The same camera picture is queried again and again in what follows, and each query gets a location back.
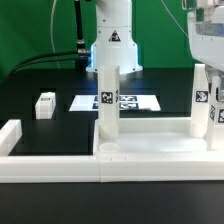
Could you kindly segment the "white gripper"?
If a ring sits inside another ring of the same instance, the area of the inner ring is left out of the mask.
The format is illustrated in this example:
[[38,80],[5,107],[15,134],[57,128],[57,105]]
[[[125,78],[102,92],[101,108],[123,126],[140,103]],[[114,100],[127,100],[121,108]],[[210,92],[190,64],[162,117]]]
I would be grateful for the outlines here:
[[182,0],[194,59],[224,72],[224,0]]

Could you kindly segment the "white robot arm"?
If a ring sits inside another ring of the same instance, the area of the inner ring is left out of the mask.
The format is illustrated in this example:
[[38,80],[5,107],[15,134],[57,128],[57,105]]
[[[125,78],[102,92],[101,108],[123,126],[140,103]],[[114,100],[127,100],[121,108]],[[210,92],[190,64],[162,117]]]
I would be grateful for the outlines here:
[[[182,0],[188,11],[191,55],[224,72],[224,0]],[[138,45],[132,38],[132,0],[96,0],[97,37],[90,49],[87,72],[101,66],[119,66],[126,75],[143,70]]]

